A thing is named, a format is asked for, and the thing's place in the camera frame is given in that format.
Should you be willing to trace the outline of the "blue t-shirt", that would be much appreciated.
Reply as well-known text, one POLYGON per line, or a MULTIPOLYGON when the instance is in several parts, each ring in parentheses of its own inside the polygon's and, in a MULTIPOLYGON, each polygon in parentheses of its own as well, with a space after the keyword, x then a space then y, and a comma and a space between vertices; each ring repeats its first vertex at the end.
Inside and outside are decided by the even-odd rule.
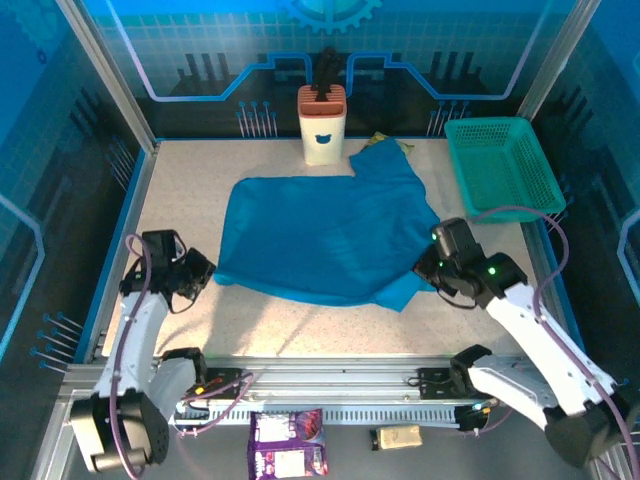
POLYGON ((343 176, 253 177, 230 194, 215 281, 331 307, 402 311, 432 291, 414 266, 440 221, 398 141, 343 176))

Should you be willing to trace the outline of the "green plastic basket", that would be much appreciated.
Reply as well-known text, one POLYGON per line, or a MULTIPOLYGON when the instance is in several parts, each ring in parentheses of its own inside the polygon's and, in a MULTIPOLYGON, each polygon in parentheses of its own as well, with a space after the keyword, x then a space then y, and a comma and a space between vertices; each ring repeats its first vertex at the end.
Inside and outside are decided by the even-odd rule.
POLYGON ((468 216, 478 223, 527 223, 566 200, 531 123, 520 117, 450 120, 444 126, 468 216))

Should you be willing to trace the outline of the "black connector box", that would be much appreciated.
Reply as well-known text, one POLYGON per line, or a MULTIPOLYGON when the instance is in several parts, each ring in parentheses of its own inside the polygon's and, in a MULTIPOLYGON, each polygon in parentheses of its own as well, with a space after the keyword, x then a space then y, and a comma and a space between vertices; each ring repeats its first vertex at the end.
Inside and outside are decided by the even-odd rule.
POLYGON ((489 419, 488 408, 477 408, 474 405, 461 405, 454 407, 454 419, 460 432, 475 432, 483 429, 489 419))

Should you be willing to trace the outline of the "green yellow snack bag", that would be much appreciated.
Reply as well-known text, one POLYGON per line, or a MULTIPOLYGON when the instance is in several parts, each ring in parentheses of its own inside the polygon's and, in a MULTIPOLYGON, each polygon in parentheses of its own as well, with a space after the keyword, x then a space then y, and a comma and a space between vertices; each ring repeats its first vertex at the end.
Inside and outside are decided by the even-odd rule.
MULTIPOLYGON (((375 132, 368 140, 367 142, 364 144, 363 148, 369 148, 377 143, 386 141, 387 139, 390 139, 390 136, 383 134, 381 132, 375 132)), ((402 152, 408 156, 414 149, 414 146, 412 144, 408 144, 406 142, 403 142, 401 140, 395 139, 396 144, 400 147, 400 149, 402 150, 402 152)))

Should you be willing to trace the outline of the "beige wrapped packet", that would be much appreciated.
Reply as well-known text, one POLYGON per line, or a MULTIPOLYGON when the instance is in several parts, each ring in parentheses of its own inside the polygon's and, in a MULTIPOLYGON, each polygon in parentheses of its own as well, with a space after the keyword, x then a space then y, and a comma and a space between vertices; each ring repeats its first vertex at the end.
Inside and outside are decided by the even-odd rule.
POLYGON ((418 425, 385 426, 370 431, 373 451, 419 447, 423 444, 418 425))

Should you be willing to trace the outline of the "beige knife block orange top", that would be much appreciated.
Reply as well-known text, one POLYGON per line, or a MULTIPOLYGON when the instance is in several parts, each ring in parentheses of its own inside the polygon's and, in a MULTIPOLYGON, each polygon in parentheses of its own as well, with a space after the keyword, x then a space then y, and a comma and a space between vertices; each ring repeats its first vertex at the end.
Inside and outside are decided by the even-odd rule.
POLYGON ((347 115, 345 89, 331 84, 326 100, 317 100, 318 91, 302 86, 297 95, 297 113, 304 161, 309 166, 337 164, 342 157, 347 115))

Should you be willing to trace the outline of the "purple snack bag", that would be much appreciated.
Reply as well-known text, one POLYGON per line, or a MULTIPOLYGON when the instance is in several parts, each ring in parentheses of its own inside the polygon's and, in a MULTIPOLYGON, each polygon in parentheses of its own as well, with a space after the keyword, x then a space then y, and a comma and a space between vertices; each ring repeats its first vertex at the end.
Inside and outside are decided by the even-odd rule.
POLYGON ((324 411, 252 412, 249 480, 284 480, 329 473, 324 411))

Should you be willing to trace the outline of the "black knife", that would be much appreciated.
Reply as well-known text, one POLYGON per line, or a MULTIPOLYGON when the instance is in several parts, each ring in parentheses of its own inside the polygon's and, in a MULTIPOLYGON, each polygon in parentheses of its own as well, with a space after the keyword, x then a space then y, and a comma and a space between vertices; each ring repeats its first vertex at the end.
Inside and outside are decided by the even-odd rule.
POLYGON ((342 57, 334 47, 326 47, 316 64, 311 90, 316 93, 315 100, 327 101, 327 95, 331 90, 331 85, 338 77, 342 69, 342 57))

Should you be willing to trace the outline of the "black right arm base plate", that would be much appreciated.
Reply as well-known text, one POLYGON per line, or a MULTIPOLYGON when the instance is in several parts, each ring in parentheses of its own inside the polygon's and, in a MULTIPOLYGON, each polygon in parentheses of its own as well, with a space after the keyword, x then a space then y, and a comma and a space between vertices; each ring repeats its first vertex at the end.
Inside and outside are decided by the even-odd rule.
POLYGON ((444 399, 490 399, 491 396, 475 390, 457 387, 448 368, 419 368, 416 370, 420 398, 423 400, 444 399))

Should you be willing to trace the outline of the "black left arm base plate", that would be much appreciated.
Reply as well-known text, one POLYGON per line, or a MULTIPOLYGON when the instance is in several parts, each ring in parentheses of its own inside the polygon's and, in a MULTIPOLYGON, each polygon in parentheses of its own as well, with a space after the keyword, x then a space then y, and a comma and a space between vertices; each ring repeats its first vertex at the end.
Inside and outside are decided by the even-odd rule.
POLYGON ((235 399, 248 382, 249 375, 240 368, 208 368, 204 379, 187 390, 182 400, 235 399))

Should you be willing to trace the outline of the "aluminium front rail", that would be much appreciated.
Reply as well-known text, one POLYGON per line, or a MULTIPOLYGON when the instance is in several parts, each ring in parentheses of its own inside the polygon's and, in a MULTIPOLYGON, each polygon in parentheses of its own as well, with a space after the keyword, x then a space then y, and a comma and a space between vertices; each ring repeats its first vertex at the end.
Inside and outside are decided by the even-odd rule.
POLYGON ((573 415, 598 404, 599 389, 609 380, 585 376, 575 364, 551 366, 542 373, 528 363, 495 355, 473 362, 436 357, 390 358, 249 358, 156 359, 148 366, 123 362, 118 393, 145 393, 154 403, 180 399, 208 368, 240 368, 253 376, 250 394, 258 402, 274 404, 376 404, 463 402, 467 399, 423 400, 417 385, 419 368, 448 368, 454 384, 515 406, 530 401, 543 408, 560 406, 573 415))

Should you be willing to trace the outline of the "aluminium frame post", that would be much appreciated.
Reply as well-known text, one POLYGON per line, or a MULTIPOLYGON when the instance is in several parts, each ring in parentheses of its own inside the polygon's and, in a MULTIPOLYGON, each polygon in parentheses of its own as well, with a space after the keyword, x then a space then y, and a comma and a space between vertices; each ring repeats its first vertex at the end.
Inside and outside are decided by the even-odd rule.
POLYGON ((532 121, 541 109, 556 80, 566 68, 578 42, 589 26, 602 0, 576 0, 560 28, 547 56, 516 113, 532 121))
POLYGON ((83 47, 140 147, 146 154, 154 154, 157 147, 155 135, 88 11, 80 0, 55 0, 55 3, 83 47))

